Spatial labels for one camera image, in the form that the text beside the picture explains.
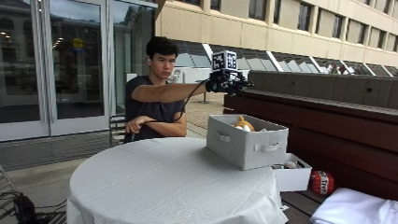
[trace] gray fabric box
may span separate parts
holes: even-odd
[[[242,116],[255,132],[245,132],[231,125]],[[210,115],[206,147],[241,170],[283,163],[289,129],[246,115]]]

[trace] white cloth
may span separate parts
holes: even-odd
[[[398,224],[398,202],[339,188],[310,218],[314,224]]]
[[[113,147],[69,180],[66,223],[286,223],[270,167],[241,171],[205,139]]]

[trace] dark gray t-shirt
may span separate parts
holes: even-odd
[[[125,120],[130,121],[137,116],[148,116],[149,118],[161,121],[161,122],[173,122],[174,114],[182,111],[183,101],[175,101],[171,103],[144,103],[132,99],[130,95],[133,90],[141,85],[153,85],[148,76],[134,77],[125,84]],[[124,137],[124,142],[138,141],[149,138],[161,138],[164,137],[146,125],[142,125],[140,133],[134,134],[132,139],[130,134],[126,134]]]

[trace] white cardboard box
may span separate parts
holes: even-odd
[[[231,125],[242,116],[255,131],[245,132]],[[246,115],[210,115],[206,146],[241,170],[249,170],[286,160],[289,129]]]
[[[274,169],[275,185],[278,191],[283,192],[306,190],[310,181],[311,166],[291,153],[286,153],[285,161],[299,161],[303,165],[303,168]]]

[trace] box handle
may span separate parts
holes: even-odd
[[[221,142],[230,142],[230,141],[231,141],[231,137],[227,136],[227,135],[223,135],[223,134],[221,134],[221,133],[217,133],[217,137],[218,137],[218,140],[219,140]]]
[[[254,145],[254,151],[275,151],[279,148],[278,143],[271,146],[265,146],[261,144]]]

